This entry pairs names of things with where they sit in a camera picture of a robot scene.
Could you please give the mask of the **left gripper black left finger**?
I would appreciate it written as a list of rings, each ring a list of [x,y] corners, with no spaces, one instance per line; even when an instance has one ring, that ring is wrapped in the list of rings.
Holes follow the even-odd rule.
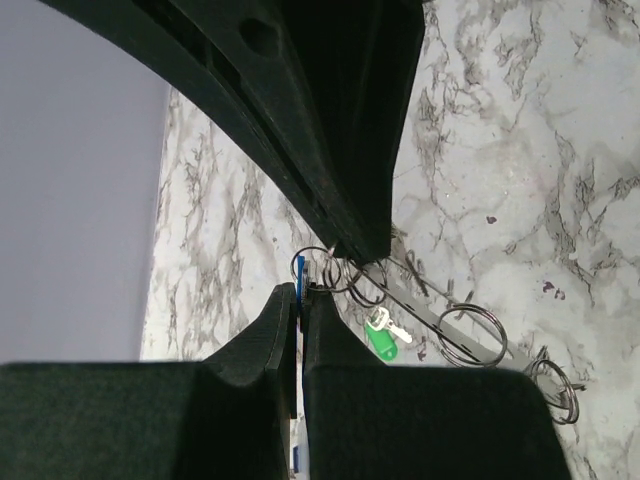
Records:
[[[201,361],[1,369],[5,479],[285,479],[296,293]]]

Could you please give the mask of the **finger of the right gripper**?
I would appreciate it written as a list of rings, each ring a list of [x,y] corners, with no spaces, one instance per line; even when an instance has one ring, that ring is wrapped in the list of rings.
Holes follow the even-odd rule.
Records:
[[[179,1],[207,43],[198,101],[338,253],[390,251],[392,176],[422,40],[418,1]]]
[[[174,1],[65,1],[50,7],[149,67],[219,126],[276,184],[339,258],[350,255],[340,230],[346,205],[320,124],[305,103],[305,81],[286,67],[239,72]],[[264,92],[251,85],[261,78]]]

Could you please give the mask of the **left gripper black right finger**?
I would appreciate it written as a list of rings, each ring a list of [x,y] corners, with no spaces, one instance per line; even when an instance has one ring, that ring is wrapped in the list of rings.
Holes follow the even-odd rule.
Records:
[[[384,364],[327,292],[304,307],[314,479],[567,479],[542,394],[507,370]]]

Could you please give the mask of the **green key tag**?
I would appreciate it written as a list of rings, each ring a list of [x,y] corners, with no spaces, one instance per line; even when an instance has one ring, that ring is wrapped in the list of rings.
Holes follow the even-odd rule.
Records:
[[[397,342],[411,344],[413,337],[391,318],[389,310],[376,306],[365,323],[367,337],[376,354],[386,362],[393,361],[399,352]]]

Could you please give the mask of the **large metal key ring disc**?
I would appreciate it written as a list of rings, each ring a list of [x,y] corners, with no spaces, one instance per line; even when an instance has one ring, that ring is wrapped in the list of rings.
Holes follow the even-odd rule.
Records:
[[[531,355],[509,340],[507,330],[490,310],[466,298],[455,298],[452,284],[445,290],[420,275],[415,255],[403,249],[387,261],[403,269],[425,295],[434,293],[444,301],[444,309],[434,312],[392,279],[388,269],[376,261],[358,266],[352,260],[338,258],[333,249],[320,248],[324,255],[322,282],[338,293],[347,291],[354,300],[374,311],[372,327],[386,330],[409,344],[409,332],[395,322],[383,302],[391,300],[411,317],[434,333],[440,354],[451,365],[469,368],[503,368],[519,371],[541,390],[546,403],[558,415],[558,425],[573,425],[580,417],[578,393],[585,389],[573,383],[563,369],[550,358],[548,347],[542,346]]]

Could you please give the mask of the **blue key tag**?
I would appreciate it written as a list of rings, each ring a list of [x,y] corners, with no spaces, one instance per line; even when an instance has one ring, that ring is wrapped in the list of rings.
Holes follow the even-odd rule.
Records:
[[[297,253],[292,258],[290,270],[296,283],[296,299],[299,308],[302,307],[306,300],[307,290],[310,285],[309,267],[310,262],[303,254]]]

